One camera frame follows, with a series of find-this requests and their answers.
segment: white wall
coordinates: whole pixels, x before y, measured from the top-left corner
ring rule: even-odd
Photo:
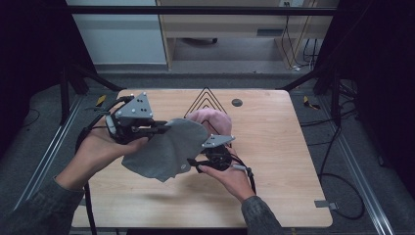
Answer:
[[[155,0],[67,0],[68,5],[155,6]],[[166,64],[156,15],[73,15],[95,65]]]

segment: pink cloth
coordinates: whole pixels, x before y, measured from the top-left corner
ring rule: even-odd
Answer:
[[[231,135],[231,117],[222,111],[204,108],[188,114],[186,119],[202,124],[207,130],[207,136],[210,136],[211,134]]]

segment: gray floor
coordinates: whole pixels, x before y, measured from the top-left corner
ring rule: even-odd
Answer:
[[[261,88],[274,89],[288,84],[292,80],[308,72],[308,67],[300,71],[286,70],[273,39],[234,39],[219,38],[216,44],[209,41],[183,39],[179,40],[171,70],[146,70],[131,73],[103,73],[109,81],[128,88]],[[73,103],[79,102],[80,110],[94,106],[98,97],[107,94],[113,99],[115,92],[103,88],[100,84],[87,79],[90,91],[84,96],[71,93]],[[300,86],[290,92],[293,105],[301,123],[312,120],[327,119],[330,94],[315,96],[312,91],[314,81]],[[310,99],[311,104],[323,107],[314,110],[303,105],[303,96]],[[59,173],[70,161],[73,154],[74,141],[80,129],[94,117],[88,112],[79,112],[73,119],[71,128],[65,135],[63,143],[51,162],[47,162],[44,171],[36,170],[39,163],[44,163],[43,155],[48,145],[54,140],[55,133],[60,130],[61,117],[59,87],[54,86],[39,92],[31,100],[33,111],[27,116],[25,123],[34,123],[22,128],[6,156],[0,160],[0,215],[11,211],[20,201],[22,194],[27,194],[27,185],[41,186],[42,179]],[[352,103],[344,106],[343,112],[352,110]],[[365,200],[365,214],[350,220],[332,212],[334,223],[328,228],[296,228],[297,234],[415,234],[415,203],[406,192],[393,169],[378,165],[377,152],[367,137],[362,123],[356,115],[342,120],[342,132],[336,139],[330,152],[325,172],[335,173],[347,179],[359,188],[353,168],[350,168],[350,155],[358,164],[367,180],[373,198]],[[316,171],[320,169],[331,140],[334,125],[330,122],[302,128],[305,140],[309,145],[310,155]],[[37,172],[39,182],[30,181]],[[339,205],[339,212],[355,216],[360,209],[360,202],[352,189],[337,178],[323,177],[322,188],[330,202]],[[380,212],[385,216],[392,233],[382,233],[376,222],[379,212],[373,210],[378,203]],[[294,234],[291,228],[287,234]],[[72,234],[84,234],[73,231]]]

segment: black curtain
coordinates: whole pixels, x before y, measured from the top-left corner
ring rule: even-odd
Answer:
[[[353,28],[343,56],[336,58],[336,70],[357,84],[356,106],[382,164],[396,170],[415,198],[415,1],[345,0],[340,7],[363,2],[370,4],[362,18],[334,17],[316,67],[333,59],[329,55]],[[325,75],[317,82],[323,88],[333,77]]]
[[[65,0],[3,0],[0,5],[0,157],[29,110],[30,97],[59,84],[60,72],[80,65],[96,73],[73,17],[47,10]],[[71,81],[83,82],[72,73]]]

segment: wire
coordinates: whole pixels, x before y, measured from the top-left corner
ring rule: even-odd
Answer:
[[[333,212],[335,212],[336,214],[340,215],[343,218],[350,219],[350,220],[358,220],[359,218],[363,217],[364,212],[365,212],[363,198],[360,196],[360,193],[358,192],[358,190],[350,182],[348,182],[345,178],[343,178],[341,176],[338,176],[336,174],[333,174],[333,173],[322,173],[320,176],[321,177],[322,176],[330,176],[330,177],[340,179],[342,182],[347,184],[354,191],[354,193],[357,195],[357,197],[359,198],[361,208],[360,208],[360,212],[359,212],[358,215],[356,215],[356,216],[345,215],[344,213],[339,212],[339,210],[333,210]]]
[[[353,99],[357,97],[357,92],[353,88],[344,85],[342,82],[340,83],[339,89],[340,93],[348,98]]]
[[[347,104],[347,103],[353,103],[354,104],[354,102],[355,102],[354,100],[346,100],[346,101],[344,101],[340,104],[340,108],[342,109],[345,106],[345,104]]]
[[[302,37],[302,35],[303,35],[303,34],[304,34],[304,32],[305,32],[305,27],[306,27],[306,25],[307,25],[307,23],[308,23],[309,18],[310,18],[310,16],[307,16],[307,18],[306,18],[306,20],[305,20],[305,23],[304,23],[304,26],[303,26],[303,28],[302,28],[302,32],[301,32],[301,34],[300,34],[300,38]],[[285,25],[285,28],[284,28],[283,34],[282,34],[282,36],[281,36],[281,47],[282,47],[282,50],[283,50],[283,52],[284,52],[284,55],[285,55],[285,56],[286,56],[286,58],[287,58],[287,62],[288,62],[288,64],[289,64],[290,68],[293,68],[294,66],[291,64],[290,60],[288,60],[288,55],[287,55],[287,52],[286,52],[286,50],[285,50],[285,48],[284,48],[284,36],[285,36],[285,34],[286,34],[286,32],[287,32],[287,37],[288,37],[288,41],[289,41],[289,43],[290,43],[291,52],[293,53],[293,59],[294,59],[294,62],[295,62],[297,65],[299,65],[299,67],[300,67],[300,68],[301,68],[301,67],[305,67],[305,66],[307,66],[307,65],[301,64],[301,63],[299,63],[299,62],[296,60],[296,54],[294,53],[293,43],[292,43],[292,41],[291,41],[290,33],[289,33],[289,31],[288,31],[288,22],[289,22],[289,19],[290,19],[290,16],[287,16],[287,19],[286,19],[286,25]]]
[[[94,128],[102,128],[103,126],[95,126],[95,124],[102,118],[102,116],[105,114],[105,112],[108,112],[110,109],[112,109],[115,105],[121,102],[127,102],[130,101],[130,96],[123,96],[118,99],[116,99],[114,102],[112,102],[109,106],[107,106],[105,109],[100,109],[100,113],[91,121],[91,123],[82,129],[82,131],[79,133],[76,144],[75,144],[75,153],[80,147],[80,144],[82,141],[88,136],[88,134],[91,132]],[[88,215],[89,220],[89,226],[91,229],[91,233],[93,235],[97,235],[97,227],[95,226],[95,220],[94,220],[94,213],[92,212],[92,201],[91,201],[91,190],[89,188],[89,182],[86,182],[84,185],[84,191],[85,191],[85,203],[86,203],[86,213]]]
[[[242,162],[242,160],[238,156],[236,156],[234,154],[231,154],[231,153],[229,153],[229,154],[231,155],[232,160],[234,160],[235,162],[237,162],[240,165],[243,165],[246,168],[248,178],[250,179],[251,188],[253,189],[254,193],[256,194],[256,187],[255,187],[253,170],[250,167],[247,167],[244,164],[244,162]]]
[[[324,166],[326,165],[327,159],[328,159],[329,154],[330,154],[330,150],[332,149],[333,143],[335,142],[335,139],[340,134],[341,130],[342,130],[342,128],[339,125],[338,128],[336,129],[335,134],[332,137],[332,140],[330,141],[329,147],[327,148],[326,155],[324,156],[323,163],[321,164],[321,167],[320,167],[320,173],[318,173],[318,180],[320,182],[321,182],[321,176],[322,176],[323,171],[324,171]]]
[[[341,213],[341,212],[339,212],[337,210],[334,210],[334,212],[337,213],[338,215],[340,215],[341,217],[346,218],[346,219],[358,220],[359,218],[361,218],[364,215],[364,212],[365,212],[364,202],[363,202],[363,199],[362,199],[360,193],[358,192],[358,190],[350,182],[348,182],[346,179],[344,179],[343,177],[341,177],[339,175],[336,175],[336,174],[333,174],[333,173],[324,173],[324,167],[325,167],[326,162],[328,160],[328,157],[329,157],[329,154],[330,154],[330,150],[332,149],[333,143],[335,142],[336,138],[340,135],[341,131],[342,131],[342,128],[339,125],[338,128],[336,129],[335,134],[332,137],[332,140],[330,141],[330,145],[327,148],[326,154],[324,156],[323,163],[321,164],[321,167],[320,167],[320,172],[317,174],[317,176],[318,176],[318,180],[320,181],[320,184],[321,184],[321,181],[322,181],[322,177],[323,176],[330,176],[330,177],[338,178],[341,181],[343,181],[344,183],[346,183],[355,192],[355,194],[359,198],[359,201],[360,201],[360,204],[361,204],[361,209],[360,209],[360,212],[359,212],[358,215],[356,215],[356,216],[350,216],[350,215],[346,215],[344,213]]]
[[[316,146],[316,145],[324,145],[324,144],[330,144],[330,141],[322,142],[322,143],[316,143],[316,144],[307,144],[307,146]]]
[[[35,111],[37,113],[37,116],[34,118],[33,121],[31,121],[31,122],[29,122],[27,124],[22,125],[22,127],[27,127],[27,126],[30,126],[30,125],[34,124],[39,119],[39,117],[40,117],[40,112],[39,111],[37,111],[35,109],[30,109],[30,110],[31,111]]]
[[[347,111],[345,113],[342,113],[340,115],[341,118],[348,118],[349,116],[353,115],[354,113],[356,113],[357,109],[352,109],[350,111]],[[322,120],[312,120],[312,121],[306,121],[306,122],[300,122],[300,126],[301,127],[308,127],[308,126],[313,126],[313,125],[318,125],[318,124],[322,124],[325,122],[329,122],[331,120],[336,119],[335,117],[329,118],[329,119],[322,119]]]
[[[307,47],[308,47],[309,40],[310,39],[308,38],[307,41],[305,42],[304,49],[302,50],[302,60],[305,61],[305,62],[308,62],[309,68],[310,68],[310,70],[312,70],[314,68],[314,64],[316,62],[314,60],[314,57],[318,57],[318,54],[315,54],[315,52],[317,50],[318,39],[317,38],[314,39],[313,52],[310,55],[305,54],[305,52],[307,50]]]

